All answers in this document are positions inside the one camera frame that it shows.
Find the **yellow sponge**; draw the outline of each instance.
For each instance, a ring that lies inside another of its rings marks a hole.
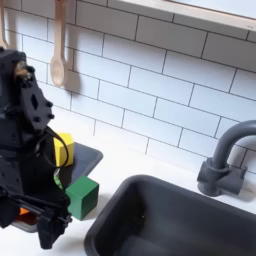
[[[58,135],[64,140],[68,148],[69,160],[66,166],[71,165],[73,164],[73,160],[74,160],[74,141],[72,139],[72,136],[69,133],[58,133]],[[65,163],[67,158],[66,150],[63,144],[57,139],[54,139],[54,147],[55,147],[56,165],[62,166]]]

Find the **faucet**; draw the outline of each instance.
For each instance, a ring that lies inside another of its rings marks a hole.
[[[240,193],[247,168],[237,173],[230,169],[227,160],[235,143],[252,135],[256,135],[256,120],[239,123],[222,135],[213,157],[201,166],[197,178],[200,192],[210,197],[217,197],[223,192]]]

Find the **sink basin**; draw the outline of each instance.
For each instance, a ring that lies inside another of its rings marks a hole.
[[[88,256],[255,256],[256,215],[134,176],[89,230],[85,250]]]

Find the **wooden spoon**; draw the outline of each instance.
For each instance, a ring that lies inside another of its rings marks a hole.
[[[0,47],[9,48],[4,32],[4,0],[0,0]]]
[[[51,60],[51,76],[56,86],[64,86],[67,81],[68,67],[64,57],[66,0],[55,0],[55,46]]]

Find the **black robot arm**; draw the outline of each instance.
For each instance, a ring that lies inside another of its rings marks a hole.
[[[47,126],[51,108],[26,55],[0,48],[0,226],[15,221],[20,208],[29,210],[43,249],[71,222],[70,200],[53,179],[53,138],[61,138]]]

